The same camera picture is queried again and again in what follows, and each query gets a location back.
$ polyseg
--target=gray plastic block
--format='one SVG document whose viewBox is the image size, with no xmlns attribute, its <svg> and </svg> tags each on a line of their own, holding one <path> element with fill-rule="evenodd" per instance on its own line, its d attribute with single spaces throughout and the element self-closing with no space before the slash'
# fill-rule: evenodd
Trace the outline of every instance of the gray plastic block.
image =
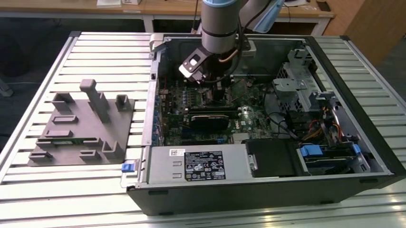
<svg viewBox="0 0 406 228">
<path fill-rule="evenodd" d="M 100 138 L 97 138 L 96 140 L 85 140 L 82 141 L 82 144 L 88 147 L 100 147 L 102 146 L 102 141 Z"/>
<path fill-rule="evenodd" d="M 41 151 L 30 153 L 28 158 L 34 162 L 49 162 L 52 160 L 52 155 L 46 151 Z"/>
<path fill-rule="evenodd" d="M 97 113 L 101 123 L 109 122 L 106 100 L 104 94 L 98 94 L 96 91 L 96 81 L 93 79 L 82 79 L 78 88 L 88 95 L 89 105 Z"/>
<path fill-rule="evenodd" d="M 96 102 L 90 102 L 93 109 L 89 100 L 68 100 L 69 114 L 65 109 L 53 110 L 29 156 L 29 166 L 120 164 L 124 161 L 135 101 L 124 95 L 106 100 L 102 93 L 93 90 L 92 82 L 80 85 L 86 92 L 96 93 Z M 108 122 L 101 122 L 96 107 L 106 113 Z"/>
<path fill-rule="evenodd" d="M 100 159 L 100 155 L 96 150 L 82 150 L 80 151 L 80 156 L 81 160 L 84 162 L 86 161 L 93 161 Z"/>
<path fill-rule="evenodd" d="M 36 142 L 36 145 L 37 145 L 37 147 L 41 148 L 42 150 L 44 150 L 44 149 L 46 150 L 46 149 L 54 147 L 53 143 L 50 143 L 50 142 Z"/>
<path fill-rule="evenodd" d="M 54 124 L 76 124 L 78 120 L 74 115 L 56 115 L 50 117 L 50 121 Z"/>
<path fill-rule="evenodd" d="M 102 143 L 101 152 L 106 159 L 113 160 L 120 158 L 121 156 L 125 156 L 124 150 L 121 149 L 117 142 L 113 143 L 113 146 L 111 147 L 106 142 Z"/>
<path fill-rule="evenodd" d="M 68 93 L 57 93 L 50 101 L 58 112 L 70 112 L 68 103 L 74 103 Z"/>
<path fill-rule="evenodd" d="M 73 133 L 72 131 L 69 130 L 62 130 L 62 131 L 53 131 L 53 130 L 49 130 L 44 136 L 46 138 L 68 138 L 68 137 L 72 137 L 73 136 Z"/>
<path fill-rule="evenodd" d="M 131 109 L 127 95 L 117 95 L 115 97 L 115 106 L 119 112 L 125 112 Z"/>
</svg>

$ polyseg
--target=power supply label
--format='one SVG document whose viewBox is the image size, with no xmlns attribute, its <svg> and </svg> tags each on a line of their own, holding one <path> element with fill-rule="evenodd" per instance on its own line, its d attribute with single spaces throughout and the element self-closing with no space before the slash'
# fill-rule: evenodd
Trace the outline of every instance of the power supply label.
<svg viewBox="0 0 406 228">
<path fill-rule="evenodd" d="M 225 179 L 223 152 L 184 152 L 184 179 L 187 181 Z"/>
</svg>

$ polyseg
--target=blue connector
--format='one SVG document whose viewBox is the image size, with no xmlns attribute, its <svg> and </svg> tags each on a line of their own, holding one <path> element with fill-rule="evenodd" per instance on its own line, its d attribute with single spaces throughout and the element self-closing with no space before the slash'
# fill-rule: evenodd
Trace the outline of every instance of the blue connector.
<svg viewBox="0 0 406 228">
<path fill-rule="evenodd" d="M 300 148 L 300 153 L 303 157 L 308 155 L 323 155 L 323 151 L 319 145 L 304 145 Z"/>
<path fill-rule="evenodd" d="M 224 138 L 217 138 L 217 139 L 216 139 L 216 144 L 223 144 L 223 143 L 224 143 L 224 141 L 225 141 L 225 139 L 224 139 Z"/>
<path fill-rule="evenodd" d="M 135 164 L 124 163 L 121 166 L 121 172 L 135 172 Z"/>
<path fill-rule="evenodd" d="M 356 154 L 360 154 L 360 148 L 356 144 L 352 144 L 352 150 L 355 151 Z"/>
</svg>

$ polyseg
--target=aluminum extrusion table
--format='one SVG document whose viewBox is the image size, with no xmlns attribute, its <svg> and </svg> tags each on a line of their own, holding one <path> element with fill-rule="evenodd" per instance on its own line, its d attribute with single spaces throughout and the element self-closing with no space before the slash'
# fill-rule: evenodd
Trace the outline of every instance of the aluminum extrusion table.
<svg viewBox="0 0 406 228">
<path fill-rule="evenodd" d="M 404 227 L 406 180 L 367 190 L 340 203 L 217 213 L 148 217 L 120 187 L 121 166 L 28 167 L 49 119 L 56 92 L 78 93 L 82 78 L 97 81 L 106 98 L 136 100 L 127 158 L 140 157 L 149 80 L 147 33 L 82 32 L 69 37 L 0 154 L 0 226 L 9 227 Z M 316 41 L 366 113 L 406 164 L 406 104 L 350 41 Z M 330 85 L 322 77 L 324 87 Z"/>
</svg>

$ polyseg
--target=wooden desk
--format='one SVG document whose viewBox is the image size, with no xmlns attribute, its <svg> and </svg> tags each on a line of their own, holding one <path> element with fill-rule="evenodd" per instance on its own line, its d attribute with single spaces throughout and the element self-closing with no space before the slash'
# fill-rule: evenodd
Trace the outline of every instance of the wooden desk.
<svg viewBox="0 0 406 228">
<path fill-rule="evenodd" d="M 320 11 L 315 0 L 309 6 L 312 8 L 283 7 L 276 22 L 315 23 L 311 35 L 322 35 L 335 14 Z M 123 4 L 108 9 L 96 8 L 96 0 L 0 0 L 0 17 L 141 19 L 145 32 L 153 32 L 153 19 L 192 20 L 193 11 L 195 0 L 143 0 L 140 5 Z"/>
</svg>

